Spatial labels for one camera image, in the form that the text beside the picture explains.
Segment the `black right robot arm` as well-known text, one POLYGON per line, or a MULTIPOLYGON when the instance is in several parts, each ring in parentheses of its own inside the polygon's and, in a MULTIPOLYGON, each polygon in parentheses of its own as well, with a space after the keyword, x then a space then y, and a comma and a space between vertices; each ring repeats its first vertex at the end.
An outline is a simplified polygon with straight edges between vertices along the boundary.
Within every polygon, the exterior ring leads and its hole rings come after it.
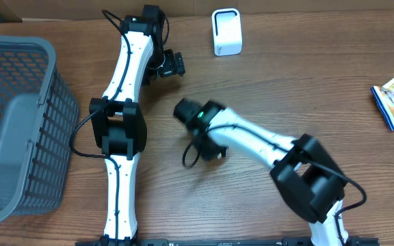
POLYGON ((174 117, 194 136, 198 159, 224 158, 234 148, 270 171, 285 203, 309 223, 313 245, 345 245, 348 233, 339 211, 347 181, 316 138, 279 135, 243 119, 215 101, 182 99, 174 117))

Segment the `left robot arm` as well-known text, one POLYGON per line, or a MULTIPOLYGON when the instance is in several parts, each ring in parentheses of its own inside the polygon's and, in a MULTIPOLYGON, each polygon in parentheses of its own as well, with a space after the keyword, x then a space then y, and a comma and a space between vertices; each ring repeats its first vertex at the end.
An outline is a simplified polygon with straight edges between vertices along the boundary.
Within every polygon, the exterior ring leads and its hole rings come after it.
POLYGON ((114 75, 100 98, 90 101, 94 138, 108 177, 107 222, 97 245, 137 245, 135 180, 147 140, 140 89, 157 77, 182 76, 182 55, 164 46, 169 22, 158 5, 117 23, 121 37, 114 75))

